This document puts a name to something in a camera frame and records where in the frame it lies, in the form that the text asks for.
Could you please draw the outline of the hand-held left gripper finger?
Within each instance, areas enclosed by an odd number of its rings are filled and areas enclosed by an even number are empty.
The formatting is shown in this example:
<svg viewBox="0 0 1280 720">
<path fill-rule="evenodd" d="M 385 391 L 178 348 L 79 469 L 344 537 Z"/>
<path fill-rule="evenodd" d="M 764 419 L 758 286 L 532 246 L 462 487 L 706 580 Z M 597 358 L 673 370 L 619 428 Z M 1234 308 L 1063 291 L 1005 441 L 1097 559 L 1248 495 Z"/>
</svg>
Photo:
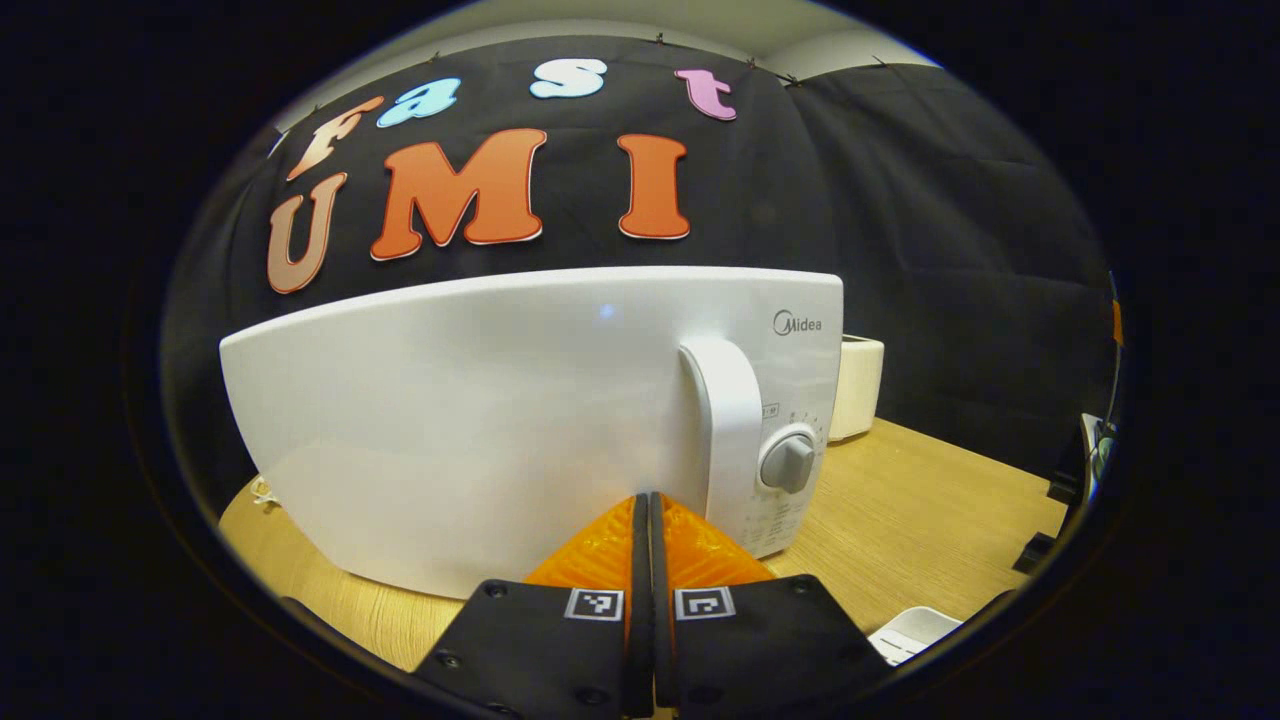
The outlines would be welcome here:
<svg viewBox="0 0 1280 720">
<path fill-rule="evenodd" d="M 504 719 L 649 717 L 652 505 L 616 505 L 525 582 L 481 582 L 413 676 Z"/>
<path fill-rule="evenodd" d="M 678 583 L 692 524 L 650 496 L 653 680 L 677 719 L 832 719 L 893 675 L 810 574 Z"/>
</svg>

